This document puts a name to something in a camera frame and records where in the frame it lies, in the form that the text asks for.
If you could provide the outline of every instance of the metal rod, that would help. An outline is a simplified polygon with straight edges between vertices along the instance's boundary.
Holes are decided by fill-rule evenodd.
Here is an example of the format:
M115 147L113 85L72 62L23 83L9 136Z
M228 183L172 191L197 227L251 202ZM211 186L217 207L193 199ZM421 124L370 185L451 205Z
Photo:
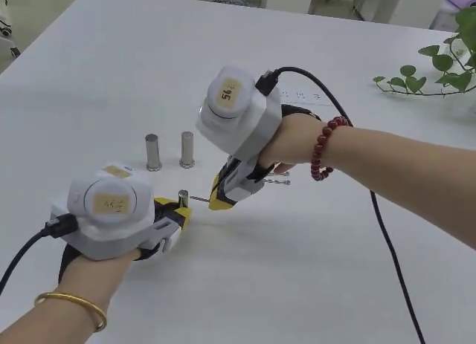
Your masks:
M181 158L180 166L189 169L195 166L193 159L193 133L190 131L182 132L181 134Z
M146 136L147 151L147 169L150 172L160 171L162 163L158 154L158 137L156 134L148 134Z
M289 172L284 172L281 174L278 173L270 173L268 177L289 177Z
M194 197L193 195L190 196L190 199L193 199L194 201L203 201L204 203L210 203L208 199L200 198L200 197Z
M275 181L274 179L265 179L265 183L282 184L284 186L291 185L291 181Z
M178 192L178 196L178 206L181 208L188 208L188 191L183 189Z

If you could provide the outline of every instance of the label sticker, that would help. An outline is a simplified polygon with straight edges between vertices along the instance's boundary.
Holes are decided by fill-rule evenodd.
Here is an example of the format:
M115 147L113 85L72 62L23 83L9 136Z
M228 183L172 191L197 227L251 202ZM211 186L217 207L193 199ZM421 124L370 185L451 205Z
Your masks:
M106 168L103 168L103 171L104 172L108 172L110 175L114 175L115 177L118 177L118 178L121 178L121 179L124 179L124 178L128 178L131 176L131 174L125 170L123 170L122 168L119 168L113 164L111 164L110 166L107 166Z
M233 78L226 78L216 96L216 103L224 108L233 108L241 88L241 82Z
M129 196L97 193L93 200L93 214L127 214L129 212Z

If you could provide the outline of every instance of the wearable gripper device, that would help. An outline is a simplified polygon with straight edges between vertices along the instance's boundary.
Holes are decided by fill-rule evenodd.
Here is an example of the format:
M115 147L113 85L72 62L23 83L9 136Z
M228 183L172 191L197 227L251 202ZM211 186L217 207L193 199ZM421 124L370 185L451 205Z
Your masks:
M294 113L317 117L307 109L281 105L278 88L265 94L252 75L231 66L223 68L208 89L196 127L230 155L213 181L211 210L231 209L265 186L264 178L274 166L264 169L258 158L283 117Z
M176 244L191 209L154 198L145 175L111 163L73 181L68 196L53 203L51 219L67 213L77 218L78 229L62 238L89 259L113 259L136 248L139 259L147 259Z

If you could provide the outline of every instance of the floor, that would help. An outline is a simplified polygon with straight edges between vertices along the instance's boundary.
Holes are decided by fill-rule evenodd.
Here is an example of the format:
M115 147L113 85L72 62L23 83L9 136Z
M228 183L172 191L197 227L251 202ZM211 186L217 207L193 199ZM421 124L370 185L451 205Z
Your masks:
M74 0L9 0L13 20L13 40L24 50L54 21ZM246 0L256 6L260 0ZM316 15L355 19L351 11L352 0L313 0L311 12ZM13 61L8 48L0 44L0 73Z

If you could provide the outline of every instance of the black cable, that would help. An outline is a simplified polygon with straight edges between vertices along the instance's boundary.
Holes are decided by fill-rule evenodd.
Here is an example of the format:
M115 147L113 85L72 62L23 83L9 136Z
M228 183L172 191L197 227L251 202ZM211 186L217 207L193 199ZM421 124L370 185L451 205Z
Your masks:
M35 245L35 243L48 236L48 233L45 232L45 229L42 229L39 231L36 235L34 235L30 240L27 241L25 245L20 249L20 251L15 255L13 258L12 262L8 265L7 270L5 271L3 277L1 278L0 281L0 296L3 293L3 290L5 289L5 286L7 285L8 280L10 279L10 276L12 275L13 270L15 270L15 267L17 264L20 262L22 257L27 253L27 251Z
M350 121L349 116L347 116L347 113L342 108L339 101L337 101L337 99L334 97L334 95L332 95L330 90L318 78L316 78L314 75L312 75L308 71L305 71L301 68L283 67L283 68L276 69L272 73L263 76L263 78L260 80L262 84L260 85L259 84L260 81L258 81L257 88L259 90L263 90L262 92L264 94L269 95L269 93L271 93L271 90L277 85L278 77L282 73L287 72L287 71L292 72L292 73L301 74L301 75L305 76L306 78L310 79L311 81L313 81L325 93L325 95L330 99L330 101L332 101L332 103L334 104L335 108L339 111L339 113L347 119L347 121L349 122L349 125L353 126L352 122ZM390 236L388 235L387 228L385 227L385 224L384 224L384 221L383 221L383 218L382 218L382 214L380 213L379 202L377 201L376 194L372 190L370 191L370 198L372 199L373 210L375 211L375 215L377 217L377 221L379 223L380 230L382 231L382 235L384 236L385 242L387 243L388 249L389 249L390 254L392 256L393 265L395 266L396 275L399 278L400 287L402 288L403 296L405 298L405 303L407 304L408 313L410 314L411 321L414 324L415 331L416 331L416 334L418 335L418 339L419 339L420 344L425 344L425 338L424 338L422 330L419 326L418 319L417 319L417 316L415 314L413 304L411 303L410 294L408 293L407 285L405 284L405 279L403 278L402 269L400 267L398 256L396 255L395 247L393 247Z
M71 233L74 233L78 229L77 219L72 214L63 214L59 215L56 218L47 221L45 227L41 229L35 236L27 241L25 245L20 249L20 251L13 257L12 262L8 265L7 270L3 274L3 277L0 280L0 296L3 293L5 286L7 285L8 280L12 276L12 272L15 270L15 267L18 265L23 256L27 251L42 238L51 236L52 238L59 238Z

